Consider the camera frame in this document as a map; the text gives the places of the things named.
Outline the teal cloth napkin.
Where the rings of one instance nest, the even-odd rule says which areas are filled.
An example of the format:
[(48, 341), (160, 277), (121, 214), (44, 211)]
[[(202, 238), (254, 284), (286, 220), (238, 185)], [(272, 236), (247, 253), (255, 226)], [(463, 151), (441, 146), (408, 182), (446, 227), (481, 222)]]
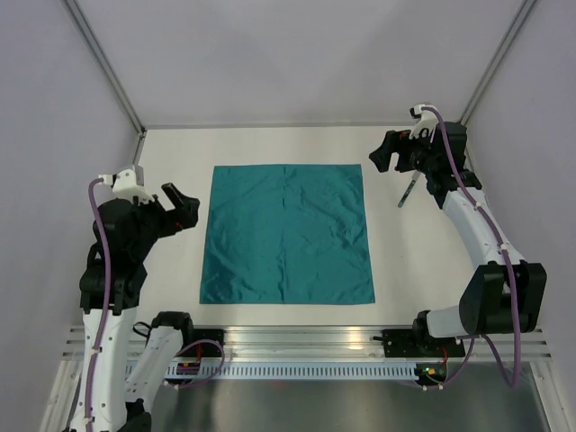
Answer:
[(199, 301), (374, 303), (362, 168), (216, 166)]

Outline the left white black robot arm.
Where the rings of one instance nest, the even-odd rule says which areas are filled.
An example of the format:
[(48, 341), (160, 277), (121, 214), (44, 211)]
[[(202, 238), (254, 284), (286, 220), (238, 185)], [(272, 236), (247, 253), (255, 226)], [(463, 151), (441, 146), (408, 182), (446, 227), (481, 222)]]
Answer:
[(81, 276), (80, 308), (84, 323), (84, 358), (80, 391), (68, 426), (71, 431), (149, 431), (151, 409), (175, 356), (196, 346), (191, 316), (163, 311), (151, 323), (135, 368), (126, 370), (129, 342), (147, 278), (144, 261), (159, 239), (191, 229), (200, 202), (163, 184), (173, 204), (157, 198), (113, 198), (92, 206), (95, 243)]

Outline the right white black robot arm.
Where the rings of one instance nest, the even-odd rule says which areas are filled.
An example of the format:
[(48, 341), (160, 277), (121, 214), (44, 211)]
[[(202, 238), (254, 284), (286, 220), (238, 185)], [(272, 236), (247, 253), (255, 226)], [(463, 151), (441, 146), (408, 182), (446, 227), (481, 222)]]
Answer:
[(397, 155), (395, 171), (426, 178), (428, 193), (456, 227), (472, 260), (474, 273), (459, 302), (415, 318), (410, 343), (423, 356), (434, 354), (444, 338), (534, 331), (547, 280), (543, 265), (527, 262), (501, 233), (480, 180), (465, 167), (466, 128), (449, 122), (446, 131), (447, 144), (437, 131), (411, 138), (408, 130), (389, 130), (369, 156), (381, 173)]

